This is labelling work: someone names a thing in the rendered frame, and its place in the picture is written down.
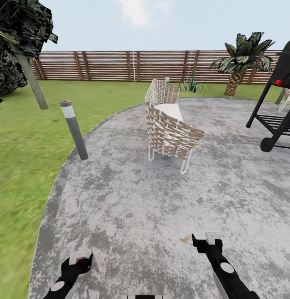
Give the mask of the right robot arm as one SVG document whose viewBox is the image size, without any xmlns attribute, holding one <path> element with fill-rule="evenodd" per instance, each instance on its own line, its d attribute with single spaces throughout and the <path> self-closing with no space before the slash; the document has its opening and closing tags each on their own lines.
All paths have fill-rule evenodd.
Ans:
<svg viewBox="0 0 290 299">
<path fill-rule="evenodd" d="M 223 299 L 260 299 L 256 292 L 249 291 L 234 267 L 222 256 L 222 239 L 225 232 L 207 232 L 206 240 L 196 240 L 192 234 L 193 246 L 198 253 L 205 253 L 213 268 L 213 277 Z"/>
</svg>

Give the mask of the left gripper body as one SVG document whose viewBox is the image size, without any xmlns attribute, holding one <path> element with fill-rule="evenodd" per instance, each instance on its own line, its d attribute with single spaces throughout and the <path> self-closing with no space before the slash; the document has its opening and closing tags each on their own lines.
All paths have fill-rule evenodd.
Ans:
<svg viewBox="0 0 290 299">
<path fill-rule="evenodd" d="M 67 271 L 71 271 L 75 274 L 76 279 L 79 274 L 85 274 L 89 269 L 88 266 L 88 257 L 79 259 L 74 265 L 69 265 L 69 261 L 65 261 L 62 264 L 61 275 L 66 273 Z"/>
</svg>

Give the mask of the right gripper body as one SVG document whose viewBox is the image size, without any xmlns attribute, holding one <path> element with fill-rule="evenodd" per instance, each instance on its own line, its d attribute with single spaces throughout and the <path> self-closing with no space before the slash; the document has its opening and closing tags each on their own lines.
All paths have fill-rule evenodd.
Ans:
<svg viewBox="0 0 290 299">
<path fill-rule="evenodd" d="M 212 252 L 223 253 L 223 244 L 221 240 L 215 240 L 215 245 L 209 245 L 206 240 L 197 240 L 197 251 L 198 253 L 205 253 L 209 258 Z"/>
</svg>

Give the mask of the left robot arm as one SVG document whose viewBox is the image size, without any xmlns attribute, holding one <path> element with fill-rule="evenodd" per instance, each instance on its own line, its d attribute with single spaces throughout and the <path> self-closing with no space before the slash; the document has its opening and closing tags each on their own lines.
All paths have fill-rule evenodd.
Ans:
<svg viewBox="0 0 290 299">
<path fill-rule="evenodd" d="M 85 274 L 92 265 L 91 250 L 73 251 L 69 260 L 63 262 L 61 277 L 43 299 L 72 299 L 73 285 L 79 274 Z"/>
</svg>

